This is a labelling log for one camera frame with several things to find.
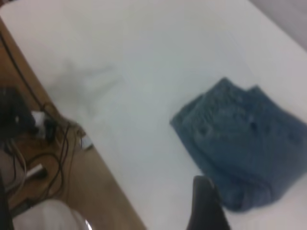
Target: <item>white table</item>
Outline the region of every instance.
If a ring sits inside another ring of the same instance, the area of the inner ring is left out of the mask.
[[[200,171],[169,120],[222,76],[307,121],[307,54],[247,0],[18,0],[0,16],[148,229],[188,223]],[[304,180],[274,205],[227,213],[231,226],[305,229]]]

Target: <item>electrical cord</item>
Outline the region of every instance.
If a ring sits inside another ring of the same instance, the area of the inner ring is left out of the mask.
[[[67,177],[67,192],[66,192],[66,202],[68,202],[69,198],[69,191],[71,188],[71,169],[72,169],[72,163],[73,163],[73,158],[75,156],[75,151],[76,151],[76,144],[77,144],[77,134],[74,132],[74,143],[73,143],[73,149],[71,153],[71,161],[68,169],[68,177]]]
[[[63,124],[61,124],[60,123],[60,121],[56,121],[58,124],[60,124],[61,126],[67,126],[67,125],[70,125],[72,128],[78,128],[78,129],[80,129],[80,126],[78,125],[78,123],[76,123],[76,122],[74,122],[74,121],[72,121],[72,120],[69,120],[69,119],[67,119],[67,118],[65,118],[65,117],[63,117],[60,113],[59,113],[59,111],[57,110],[57,108],[56,108],[56,106],[52,103],[52,102],[45,102],[44,104],[43,104],[43,106],[42,106],[42,111],[46,111],[47,109],[47,107],[51,107],[52,109],[53,109],[53,111],[55,111],[57,114],[59,114],[59,120],[60,121],[63,121]]]
[[[9,201],[11,201],[14,197],[16,197],[16,195],[22,190],[26,177],[27,177],[27,166],[26,166],[26,162],[25,162],[25,158],[23,156],[23,154],[19,151],[18,147],[16,146],[15,142],[13,140],[8,141],[8,147],[10,148],[12,145],[12,147],[14,148],[14,150],[17,152],[17,154],[19,155],[20,159],[23,162],[23,166],[24,166],[24,176],[22,181],[20,182],[20,185],[18,187],[18,189],[16,190],[16,192],[9,198]]]
[[[33,97],[33,99],[35,100],[35,102],[38,104],[38,106],[40,108],[42,108],[42,104],[40,102],[40,100],[37,98],[37,96],[35,95],[35,93],[33,92],[31,86],[29,85],[29,83],[27,82],[27,80],[25,79],[24,75],[22,74],[22,72],[20,71],[6,41],[4,40],[3,36],[2,36],[2,33],[0,32],[0,40],[1,42],[3,43],[3,46],[4,46],[4,49],[6,51],[6,53],[8,54],[14,68],[16,69],[16,71],[18,72],[18,75],[20,76],[21,80],[24,82],[25,86],[27,87],[28,91],[30,92],[31,96]]]
[[[54,194],[48,196],[48,193],[49,193],[51,187],[53,186],[53,184],[55,183],[59,173],[61,171],[63,171],[63,164],[65,163],[65,160],[66,160],[66,157],[67,157],[67,154],[68,154],[68,150],[69,150],[69,143],[68,143],[68,140],[67,140],[67,134],[68,134],[69,129],[70,129],[70,127],[68,126],[66,128],[66,131],[65,131],[65,134],[64,134],[64,140],[63,140],[62,149],[61,149],[61,153],[60,153],[60,157],[59,157],[59,167],[58,167],[58,170],[57,170],[55,176],[50,181],[48,187],[38,197],[38,200],[46,200],[48,198],[53,198],[55,196],[58,196],[59,193],[61,193],[61,191],[62,191],[62,189],[64,187],[64,176],[61,176],[61,184],[60,184],[59,189]]]
[[[64,172],[63,172],[63,169],[62,169],[62,167],[61,167],[61,165],[60,165],[59,158],[58,158],[58,156],[57,156],[56,154],[54,154],[53,152],[44,152],[44,153],[40,153],[40,154],[34,156],[33,158],[31,158],[31,159],[28,161],[28,165],[32,164],[34,161],[36,161],[36,160],[39,159],[39,158],[48,157],[48,156],[49,156],[49,157],[52,157],[53,159],[56,160],[56,162],[57,162],[57,164],[58,164],[58,167],[59,167],[59,169],[60,169],[61,179],[63,179],[63,178],[64,178]],[[35,200],[36,203],[39,203],[39,202],[41,202],[41,201],[44,201],[44,200],[48,199],[48,197],[42,199],[41,196],[42,196],[42,195],[40,195],[40,196]]]

